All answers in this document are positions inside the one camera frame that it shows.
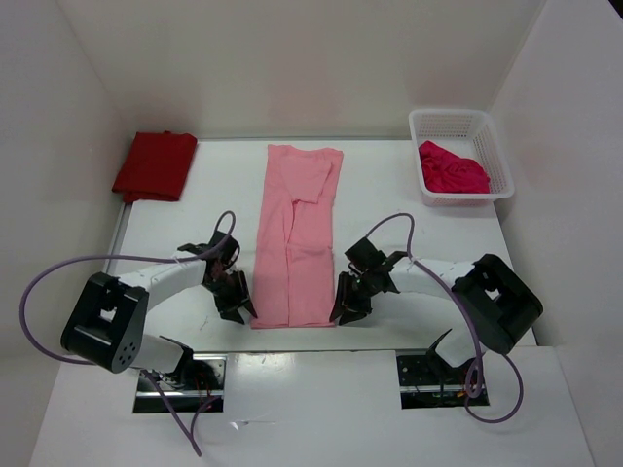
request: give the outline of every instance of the cable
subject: cable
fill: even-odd
[[[163,390],[158,385],[158,382],[156,381],[156,379],[154,377],[152,377],[152,375],[147,370],[141,370],[140,373],[143,376],[145,376],[147,379],[149,379],[149,382],[151,382],[152,385],[156,388],[156,390],[158,391],[158,394],[160,394],[160,398],[163,400],[163,404],[165,404],[166,409],[173,416],[173,419],[175,420],[175,422],[179,426],[179,429],[182,430],[182,433],[184,433],[186,438],[188,438],[188,441],[191,442],[191,445],[192,445],[193,449],[195,450],[195,453],[197,454],[197,456],[201,457],[202,456],[202,450],[199,448],[199,445],[195,441],[195,438],[193,438],[193,435],[191,435],[191,433],[188,431],[188,428],[186,428],[186,426],[184,425],[184,423],[180,419],[179,415],[177,414],[177,412],[173,408],[173,405],[168,400],[168,397],[166,397],[165,393],[163,392]]]
[[[522,375],[519,373],[519,369],[517,368],[515,363],[508,357],[508,355],[502,355],[502,357],[504,357],[504,359],[508,362],[510,367],[513,369],[513,372],[515,372],[515,376],[517,377],[517,382],[519,383],[519,396],[517,397],[517,402],[515,403],[515,407],[513,407],[513,409],[509,413],[507,413],[505,416],[501,418],[494,418],[494,419],[483,418],[477,415],[476,413],[472,412],[471,409],[469,408],[470,398],[466,397],[465,398],[465,409],[467,410],[467,413],[469,413],[471,416],[476,418],[478,421],[482,421],[483,423],[494,424],[494,423],[502,423],[506,420],[509,420],[510,418],[515,416],[515,413],[517,413],[519,411],[519,408],[522,407],[522,402],[524,402],[524,380],[522,379]]]
[[[214,254],[216,254],[221,248],[223,248],[225,243],[230,239],[230,236],[232,236],[232,232],[234,231],[234,227],[236,226],[236,214],[234,214],[233,211],[225,211],[225,212],[223,212],[223,214],[220,215],[220,217],[216,221],[216,225],[214,227],[214,231],[216,232],[218,230],[219,226],[221,225],[221,222],[223,222],[223,219],[225,219],[225,217],[227,217],[227,216],[230,216],[232,218],[232,223],[231,223],[229,229],[227,230],[227,232],[225,233],[225,236],[221,239],[221,241],[219,241],[212,248],[210,248],[209,250],[204,251],[203,253],[201,253],[200,255],[197,255],[197,256],[188,257],[188,258],[153,258],[153,257],[149,257],[149,256],[134,256],[134,255],[85,255],[85,256],[78,256],[76,258],[70,258],[68,260],[64,260],[64,261],[61,261],[59,263],[56,263],[56,264],[50,266],[49,268],[43,270],[38,275],[36,275],[35,278],[32,279],[28,283],[28,285],[26,285],[26,288],[24,289],[23,294],[21,295],[21,300],[19,301],[19,325],[21,326],[21,330],[23,331],[23,333],[26,336],[26,338],[28,339],[28,341],[37,350],[39,350],[41,353],[43,353],[44,355],[46,355],[46,356],[48,356],[48,357],[50,357],[50,358],[52,358],[54,360],[57,360],[57,361],[63,362],[63,363],[73,363],[74,365],[93,365],[92,362],[88,362],[86,360],[76,360],[75,358],[68,358],[68,357],[65,357],[64,355],[60,355],[60,354],[54,353],[51,350],[48,350],[42,344],[40,344],[39,341],[37,341],[37,339],[30,332],[30,328],[28,327],[28,323],[26,322],[26,305],[27,305],[27,302],[28,302],[28,296],[32,292],[32,289],[34,289],[35,286],[44,277],[50,275],[55,270],[60,269],[60,268],[64,268],[66,266],[75,265],[77,263],[83,263],[83,262],[86,262],[86,261],[127,260],[127,261],[141,261],[141,262],[144,262],[144,263],[160,263],[160,264],[167,263],[167,264],[170,264],[170,263],[189,263],[191,261],[198,261],[198,260],[209,259],[212,256],[214,256]],[[152,377],[152,375],[147,370],[141,370],[141,374],[144,375],[147,379],[149,379],[149,381],[154,385],[154,387],[156,388],[156,390],[160,394],[160,397],[163,399],[163,403],[165,404],[166,409],[171,413],[171,415],[173,416],[173,418],[175,419],[175,421],[179,425],[179,427],[182,430],[182,432],[184,433],[184,435],[186,435],[188,440],[191,442],[191,445],[193,446],[193,449],[195,450],[197,455],[199,457],[201,457],[202,456],[202,451],[199,449],[199,446],[195,442],[195,439],[193,438],[191,433],[189,433],[188,429],[186,429],[186,427],[182,423],[182,420],[180,420],[179,416],[175,412],[175,409],[173,408],[171,403],[166,398],[166,396],[163,393],[162,389],[158,386],[158,383],[156,382],[154,377]],[[199,413],[203,412],[204,410],[205,409],[202,410],[202,407],[199,407],[199,409],[195,413],[195,417],[193,418],[193,423],[195,423],[195,418],[197,418]]]
[[[471,384],[465,385],[465,392],[467,394],[467,397],[465,398],[465,409],[467,410],[467,413],[469,413],[471,416],[473,416],[477,420],[482,421],[483,423],[501,423],[503,421],[508,420],[513,415],[515,415],[515,413],[517,413],[517,411],[521,407],[522,402],[524,400],[524,381],[522,380],[519,370],[517,369],[515,364],[511,361],[511,359],[507,355],[502,355],[502,357],[504,357],[506,361],[512,367],[513,371],[515,372],[515,375],[517,376],[517,382],[519,383],[519,397],[517,399],[517,404],[515,405],[515,407],[510,413],[508,413],[507,415],[501,418],[486,419],[486,418],[482,418],[476,415],[471,409],[469,409],[469,402],[468,402],[469,399],[475,399],[479,397],[483,391],[484,368],[485,367],[483,364],[483,352],[482,352],[482,349],[480,348],[480,341],[478,340],[476,327],[474,326],[474,323],[469,317],[469,313],[467,312],[467,309],[460,302],[460,300],[457,298],[457,296],[452,291],[452,289],[448,286],[448,284],[446,284],[446,282],[444,282],[444,280],[441,277],[439,277],[431,269],[429,269],[428,267],[426,267],[424,264],[422,264],[420,261],[418,261],[417,259],[413,257],[413,252],[411,251],[411,243],[413,242],[413,235],[416,229],[415,218],[408,212],[399,212],[397,214],[392,214],[390,216],[385,217],[380,222],[378,222],[372,229],[370,229],[370,231],[365,235],[365,237],[366,238],[369,237],[376,229],[378,229],[385,222],[395,219],[397,217],[406,217],[407,219],[409,219],[411,223],[411,226],[409,227],[409,233],[407,235],[407,256],[413,262],[414,265],[416,265],[418,268],[420,268],[426,274],[428,274],[430,278],[432,278],[435,282],[437,282],[437,284],[439,284],[439,286],[446,292],[446,294],[448,294],[448,297],[450,297],[450,299],[455,303],[455,305],[458,308],[458,311],[460,311],[460,314],[462,314],[463,319],[465,320],[465,324],[467,325],[467,328],[469,329],[469,334],[471,335],[472,341],[474,343],[474,350],[476,352],[476,358],[474,358],[471,365],[469,366],[465,380],[471,382],[474,372],[478,371],[478,373],[476,374],[476,384],[474,388],[471,387]]]

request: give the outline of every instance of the white table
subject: white table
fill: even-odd
[[[347,270],[344,252],[379,220],[399,211],[416,217],[413,251],[418,256],[469,261],[495,253],[510,264],[492,204],[462,208],[422,204],[411,141],[203,141],[181,201],[136,202],[119,239],[120,251],[168,257],[184,243],[207,242],[220,213],[232,209],[238,217],[234,237],[242,249],[238,267],[252,286],[269,143],[344,151],[333,211],[336,277]],[[398,219],[371,239],[388,254],[404,249],[407,229],[408,222]],[[111,271],[142,266],[113,264]],[[448,329],[465,326],[450,301],[418,294],[384,294],[373,299],[373,307],[369,317],[348,326],[252,330],[221,320],[209,292],[195,287],[154,308],[145,331],[183,341],[196,350],[261,352],[428,347]],[[520,344],[535,345],[531,331]]]
[[[131,413],[134,372],[62,364],[30,466],[592,466],[555,351],[511,355],[526,398],[501,425],[462,408],[401,410],[392,351],[233,355],[224,411],[199,418],[201,459],[168,413]],[[499,356],[485,365],[492,405],[474,411],[500,416],[517,382]]]
[[[121,250],[167,256],[179,244],[207,241],[214,219],[229,208],[238,215],[239,264],[250,273],[266,144],[202,143],[183,200],[136,203]],[[492,206],[421,205],[410,142],[295,144],[345,152],[334,211],[336,272],[346,267],[342,252],[398,210],[416,215],[414,251],[423,256],[470,260],[493,252],[508,261]],[[358,203],[365,209],[355,215]],[[387,226],[375,236],[376,244],[386,251],[402,248],[405,224]],[[197,287],[155,308],[147,330],[207,351],[326,350],[429,346],[448,327],[462,325],[449,302],[417,295],[381,297],[373,315],[360,323],[253,331],[221,321],[210,295]],[[401,410],[393,351],[230,354],[224,411],[199,419],[201,459],[170,415],[131,413],[136,372],[112,375],[62,364],[30,465],[592,466],[555,351],[534,346],[531,332],[522,343],[527,346],[517,346],[511,355],[527,388],[524,406],[496,426],[476,422],[462,408]],[[515,403],[517,382],[497,355],[487,354],[485,366],[492,405],[475,410],[501,416]],[[190,423],[189,413],[181,417]]]

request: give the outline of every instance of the white wall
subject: white wall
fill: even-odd
[[[541,0],[59,0],[132,129],[406,136],[487,108]]]
[[[33,355],[18,325],[27,281],[49,264],[105,252],[120,202],[110,186],[129,132],[54,0],[0,2],[0,370],[4,465],[26,465],[58,365]],[[59,272],[29,321],[59,333],[85,276]]]
[[[517,194],[498,206],[517,271],[543,300],[599,466],[623,441],[623,20],[606,0],[549,0],[495,101]]]

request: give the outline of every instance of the pink shirt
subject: pink shirt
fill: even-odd
[[[251,327],[333,326],[333,200],[343,153],[269,146]]]

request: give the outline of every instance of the pink cloth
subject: pink cloth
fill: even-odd
[[[269,146],[253,272],[254,329],[333,326],[333,200],[341,151]]]
[[[435,193],[490,193],[489,176],[480,164],[426,141],[420,146],[426,187]]]

